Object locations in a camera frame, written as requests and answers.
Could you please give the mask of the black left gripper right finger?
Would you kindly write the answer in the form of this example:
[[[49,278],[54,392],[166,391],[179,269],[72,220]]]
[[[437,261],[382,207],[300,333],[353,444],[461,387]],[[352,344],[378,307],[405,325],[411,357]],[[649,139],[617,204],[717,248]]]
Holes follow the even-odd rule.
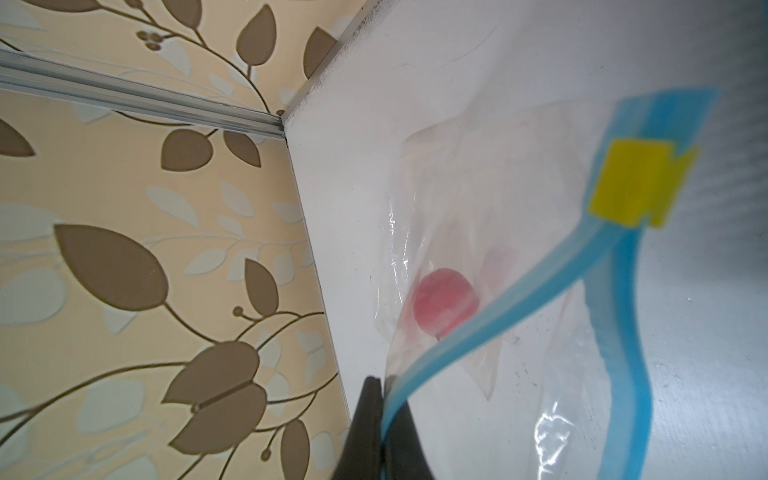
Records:
[[[382,478],[434,480],[408,403],[395,415],[383,443]]]

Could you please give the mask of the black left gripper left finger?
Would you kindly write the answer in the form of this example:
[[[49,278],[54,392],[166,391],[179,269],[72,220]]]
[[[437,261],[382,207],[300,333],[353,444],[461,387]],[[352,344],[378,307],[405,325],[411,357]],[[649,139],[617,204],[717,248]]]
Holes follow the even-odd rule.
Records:
[[[378,480],[381,477],[381,379],[368,376],[332,480]]]

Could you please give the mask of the red toy tomato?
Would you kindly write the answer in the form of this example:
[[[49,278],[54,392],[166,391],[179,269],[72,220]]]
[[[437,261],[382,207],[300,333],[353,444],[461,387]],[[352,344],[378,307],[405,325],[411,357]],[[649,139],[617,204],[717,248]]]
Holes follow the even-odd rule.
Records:
[[[413,316],[424,333],[442,338],[474,316],[479,305],[478,294],[463,274],[441,268],[416,285]]]

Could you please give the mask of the clear zip top bag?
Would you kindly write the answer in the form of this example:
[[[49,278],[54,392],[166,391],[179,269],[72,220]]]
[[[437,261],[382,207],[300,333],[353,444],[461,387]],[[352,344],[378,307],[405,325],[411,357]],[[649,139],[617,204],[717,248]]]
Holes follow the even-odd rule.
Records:
[[[382,441],[398,410],[439,373],[465,364],[486,396],[501,339],[559,302],[559,332],[545,357],[541,399],[524,414],[538,479],[564,474],[586,381],[609,389],[599,479],[637,479],[647,454],[652,390],[637,325],[636,270],[647,224],[627,228],[587,212],[611,141],[666,140],[681,154],[696,141],[718,93],[672,89],[610,105],[556,103],[508,121],[447,128],[413,139],[391,207],[391,288],[397,324],[387,359]],[[447,336],[413,316],[416,285],[459,271],[478,311]]]

